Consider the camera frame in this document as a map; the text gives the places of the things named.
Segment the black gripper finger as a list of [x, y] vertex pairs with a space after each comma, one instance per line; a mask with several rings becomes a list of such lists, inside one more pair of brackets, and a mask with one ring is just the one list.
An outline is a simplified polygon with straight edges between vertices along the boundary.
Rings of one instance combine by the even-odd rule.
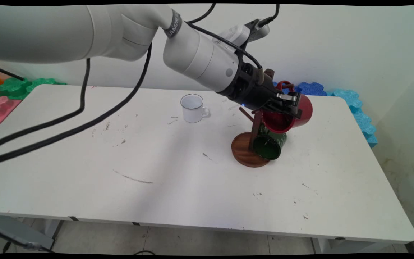
[[289, 92], [288, 94], [277, 92], [274, 106], [277, 108], [298, 108], [300, 99], [301, 93], [299, 92]]
[[252, 110], [262, 109], [268, 112], [286, 114], [298, 119], [302, 116], [302, 110], [296, 102], [253, 102]]

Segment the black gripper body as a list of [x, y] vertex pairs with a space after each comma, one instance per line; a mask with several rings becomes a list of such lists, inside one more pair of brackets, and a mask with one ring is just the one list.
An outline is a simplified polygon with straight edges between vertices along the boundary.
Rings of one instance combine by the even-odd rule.
[[240, 62], [231, 83], [217, 93], [251, 110], [276, 110], [277, 90], [273, 78], [263, 74], [263, 82], [258, 80], [259, 70], [250, 63]]

